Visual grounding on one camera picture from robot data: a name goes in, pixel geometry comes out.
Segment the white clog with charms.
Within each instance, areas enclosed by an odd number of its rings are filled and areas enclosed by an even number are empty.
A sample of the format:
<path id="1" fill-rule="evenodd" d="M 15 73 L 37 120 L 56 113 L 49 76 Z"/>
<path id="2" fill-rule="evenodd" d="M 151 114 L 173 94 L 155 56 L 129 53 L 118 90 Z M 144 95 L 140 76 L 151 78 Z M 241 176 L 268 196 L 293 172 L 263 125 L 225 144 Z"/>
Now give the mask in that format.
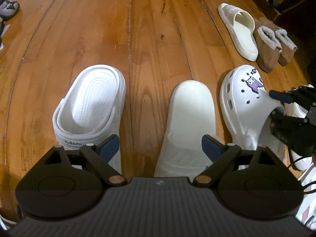
<path id="1" fill-rule="evenodd" d="M 270 115 L 274 111 L 284 115 L 285 108 L 269 96 L 255 67 L 242 65 L 226 75 L 220 105 L 234 144 L 245 150 L 267 146 L 284 161 L 283 143 L 270 130 Z"/>

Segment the tan fleece boot right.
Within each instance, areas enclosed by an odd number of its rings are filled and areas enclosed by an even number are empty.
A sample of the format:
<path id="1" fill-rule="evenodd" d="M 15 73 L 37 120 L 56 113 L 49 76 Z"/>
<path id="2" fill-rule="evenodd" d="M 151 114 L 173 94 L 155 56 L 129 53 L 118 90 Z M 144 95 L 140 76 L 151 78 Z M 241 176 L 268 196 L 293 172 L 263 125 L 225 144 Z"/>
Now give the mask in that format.
<path id="1" fill-rule="evenodd" d="M 282 47 L 282 52 L 278 62 L 282 66 L 286 66 L 288 63 L 291 62 L 295 52 L 298 49 L 297 46 L 289 38 L 288 33 L 285 29 L 275 25 L 273 22 L 264 17 L 259 18 L 259 22 L 262 23 L 264 26 L 267 26 L 274 32 Z"/>

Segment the tan fleece boot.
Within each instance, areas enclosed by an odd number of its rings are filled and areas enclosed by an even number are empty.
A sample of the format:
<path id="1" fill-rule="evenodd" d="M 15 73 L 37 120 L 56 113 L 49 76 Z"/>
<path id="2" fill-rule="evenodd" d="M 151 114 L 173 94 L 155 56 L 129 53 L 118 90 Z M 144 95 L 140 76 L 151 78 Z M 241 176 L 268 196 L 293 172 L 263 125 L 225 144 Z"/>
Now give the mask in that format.
<path id="1" fill-rule="evenodd" d="M 257 64 L 264 72 L 270 73 L 278 63 L 282 47 L 270 27 L 257 19 L 254 19 L 254 23 L 253 35 L 258 47 Z"/>
<path id="2" fill-rule="evenodd" d="M 274 32 L 282 47 L 282 52 L 278 62 L 282 66 L 286 66 L 288 63 L 291 62 L 295 52 L 298 49 L 297 46 L 289 38 L 288 33 L 285 29 L 275 25 L 273 22 L 264 17 L 259 18 L 259 22 L 262 23 L 264 26 L 267 26 Z"/>

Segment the tan fleece boot left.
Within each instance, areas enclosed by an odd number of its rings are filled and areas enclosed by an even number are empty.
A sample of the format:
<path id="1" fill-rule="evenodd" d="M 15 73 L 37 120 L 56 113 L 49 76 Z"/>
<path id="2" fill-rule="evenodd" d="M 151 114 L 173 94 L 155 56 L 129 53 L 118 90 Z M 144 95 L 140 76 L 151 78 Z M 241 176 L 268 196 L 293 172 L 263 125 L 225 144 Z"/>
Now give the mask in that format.
<path id="1" fill-rule="evenodd" d="M 257 64 L 264 72 L 270 73 L 278 63 L 282 47 L 270 27 L 257 19 L 254 19 L 254 23 L 253 35 L 258 47 Z"/>

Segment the purple clog near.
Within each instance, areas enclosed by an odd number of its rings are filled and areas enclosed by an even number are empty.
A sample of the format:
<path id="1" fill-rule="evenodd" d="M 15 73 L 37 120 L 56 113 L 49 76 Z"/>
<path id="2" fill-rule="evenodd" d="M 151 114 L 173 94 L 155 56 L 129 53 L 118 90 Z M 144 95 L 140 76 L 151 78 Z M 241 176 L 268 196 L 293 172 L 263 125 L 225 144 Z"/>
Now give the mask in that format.
<path id="1" fill-rule="evenodd" d="M 10 20 L 19 11 L 20 4 L 17 1 L 0 0 L 0 17 L 2 20 Z"/>

